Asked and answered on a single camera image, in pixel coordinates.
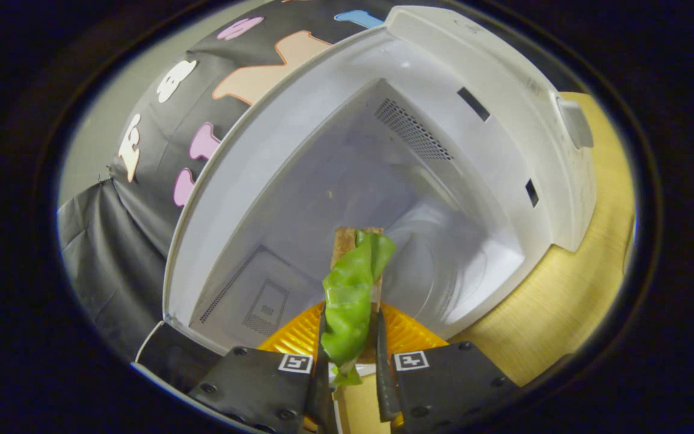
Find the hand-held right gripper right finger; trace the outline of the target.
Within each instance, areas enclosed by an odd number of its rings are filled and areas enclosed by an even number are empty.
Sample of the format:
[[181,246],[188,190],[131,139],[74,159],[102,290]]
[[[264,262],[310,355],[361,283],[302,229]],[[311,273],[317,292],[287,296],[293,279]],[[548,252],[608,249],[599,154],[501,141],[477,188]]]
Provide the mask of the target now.
[[375,343],[378,411],[393,433],[480,432],[519,392],[473,342],[446,342],[387,303]]

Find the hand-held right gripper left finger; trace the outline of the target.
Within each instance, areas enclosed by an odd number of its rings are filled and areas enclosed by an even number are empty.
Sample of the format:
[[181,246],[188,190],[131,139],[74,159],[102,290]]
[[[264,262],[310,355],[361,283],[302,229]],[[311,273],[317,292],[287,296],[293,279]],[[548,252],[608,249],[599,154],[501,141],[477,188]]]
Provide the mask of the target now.
[[190,398],[246,432],[328,432],[323,308],[306,309],[257,348],[230,349],[191,388]]

